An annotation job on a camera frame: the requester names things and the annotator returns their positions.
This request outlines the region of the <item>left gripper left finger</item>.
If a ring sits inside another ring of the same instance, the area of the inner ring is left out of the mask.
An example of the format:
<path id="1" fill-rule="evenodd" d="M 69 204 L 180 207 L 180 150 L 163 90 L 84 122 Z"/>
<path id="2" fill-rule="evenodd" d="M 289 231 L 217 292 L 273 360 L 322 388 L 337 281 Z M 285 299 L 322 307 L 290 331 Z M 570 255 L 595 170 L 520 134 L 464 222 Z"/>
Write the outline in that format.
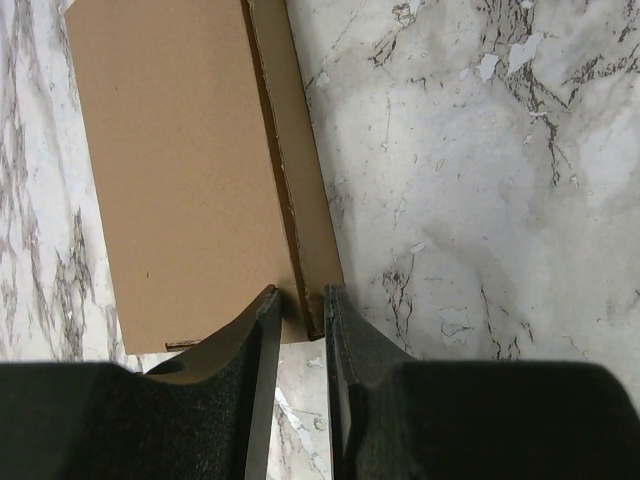
<path id="1" fill-rule="evenodd" d="M 146 373 L 114 363 L 5 363 L 5 479 L 262 479 L 281 294 Z"/>

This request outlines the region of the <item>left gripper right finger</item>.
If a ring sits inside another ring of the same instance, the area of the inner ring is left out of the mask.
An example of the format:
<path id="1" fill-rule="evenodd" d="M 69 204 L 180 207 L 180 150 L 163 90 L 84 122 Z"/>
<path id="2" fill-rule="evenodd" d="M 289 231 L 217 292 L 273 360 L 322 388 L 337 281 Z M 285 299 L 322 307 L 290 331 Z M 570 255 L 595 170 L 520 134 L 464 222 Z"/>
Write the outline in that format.
<path id="1" fill-rule="evenodd" d="M 346 290 L 324 302 L 337 479 L 635 479 L 639 417 L 618 379 L 574 361 L 420 361 Z"/>

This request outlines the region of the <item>brown cardboard box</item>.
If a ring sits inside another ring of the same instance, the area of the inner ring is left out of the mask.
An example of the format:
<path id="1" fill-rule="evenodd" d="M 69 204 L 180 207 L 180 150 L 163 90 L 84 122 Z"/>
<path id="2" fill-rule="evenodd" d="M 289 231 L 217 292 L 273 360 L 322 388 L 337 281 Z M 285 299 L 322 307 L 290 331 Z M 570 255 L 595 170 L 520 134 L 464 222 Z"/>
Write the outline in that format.
<path id="1" fill-rule="evenodd" d="M 268 285 L 282 341 L 321 338 L 343 272 L 285 3 L 81 0 L 65 23 L 126 352 L 192 345 Z"/>

